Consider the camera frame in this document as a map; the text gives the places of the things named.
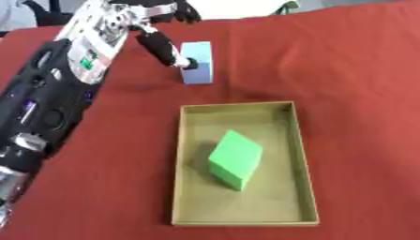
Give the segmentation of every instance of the cardboard tray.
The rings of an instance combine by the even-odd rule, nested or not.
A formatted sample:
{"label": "cardboard tray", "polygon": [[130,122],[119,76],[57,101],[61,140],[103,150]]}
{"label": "cardboard tray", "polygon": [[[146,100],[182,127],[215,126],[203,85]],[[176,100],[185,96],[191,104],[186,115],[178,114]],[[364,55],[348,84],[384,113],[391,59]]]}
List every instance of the cardboard tray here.
{"label": "cardboard tray", "polygon": [[[244,191],[227,187],[207,168],[229,128],[263,147]],[[292,102],[184,106],[178,141],[172,224],[319,224]]]}

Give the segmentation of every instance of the green foam block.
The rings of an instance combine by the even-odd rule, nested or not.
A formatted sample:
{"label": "green foam block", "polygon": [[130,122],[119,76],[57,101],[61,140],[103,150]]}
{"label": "green foam block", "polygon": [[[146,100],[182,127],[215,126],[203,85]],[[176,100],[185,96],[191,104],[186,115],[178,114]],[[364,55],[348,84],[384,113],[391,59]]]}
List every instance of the green foam block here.
{"label": "green foam block", "polygon": [[260,163],[263,147],[228,130],[210,155],[210,173],[234,189],[244,190]]}

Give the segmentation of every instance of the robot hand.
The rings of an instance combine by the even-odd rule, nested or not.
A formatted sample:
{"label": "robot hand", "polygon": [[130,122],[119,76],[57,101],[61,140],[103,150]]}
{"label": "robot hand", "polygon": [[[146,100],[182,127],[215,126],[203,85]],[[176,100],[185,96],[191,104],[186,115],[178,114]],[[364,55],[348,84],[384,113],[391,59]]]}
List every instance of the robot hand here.
{"label": "robot hand", "polygon": [[12,78],[0,94],[0,228],[44,160],[81,123],[129,27],[141,31],[139,43],[166,66],[197,67],[151,25],[152,18],[165,15],[187,23],[200,19],[185,0],[151,7],[87,0],[55,40],[42,45]]}
{"label": "robot hand", "polygon": [[[202,17],[199,12],[186,0],[159,0],[160,5],[168,5],[176,3],[177,10],[172,14],[160,15],[150,18],[151,23],[169,23],[173,17],[179,22],[196,23]],[[113,0],[113,4],[127,4],[130,6],[142,5],[145,8],[152,8],[157,6],[156,0]]]}

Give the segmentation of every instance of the light blue cube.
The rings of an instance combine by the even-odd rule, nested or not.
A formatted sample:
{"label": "light blue cube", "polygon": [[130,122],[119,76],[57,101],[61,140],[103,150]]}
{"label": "light blue cube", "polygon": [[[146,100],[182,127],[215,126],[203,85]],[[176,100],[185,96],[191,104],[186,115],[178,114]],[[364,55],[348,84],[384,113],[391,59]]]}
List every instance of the light blue cube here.
{"label": "light blue cube", "polygon": [[213,82],[212,46],[209,41],[184,42],[181,54],[197,60],[197,69],[182,69],[185,84],[206,84]]}

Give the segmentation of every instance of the red tablecloth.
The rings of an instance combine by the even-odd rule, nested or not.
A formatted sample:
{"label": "red tablecloth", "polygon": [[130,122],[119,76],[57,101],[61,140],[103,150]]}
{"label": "red tablecloth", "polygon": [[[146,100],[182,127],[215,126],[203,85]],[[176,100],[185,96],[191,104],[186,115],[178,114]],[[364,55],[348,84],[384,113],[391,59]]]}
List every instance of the red tablecloth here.
{"label": "red tablecloth", "polygon": [[[215,83],[203,86],[131,39],[0,239],[418,239],[419,23],[410,2],[161,25],[177,44],[212,41]],[[7,36],[1,84],[56,32]],[[266,100],[296,101],[321,226],[170,226],[179,106]]]}

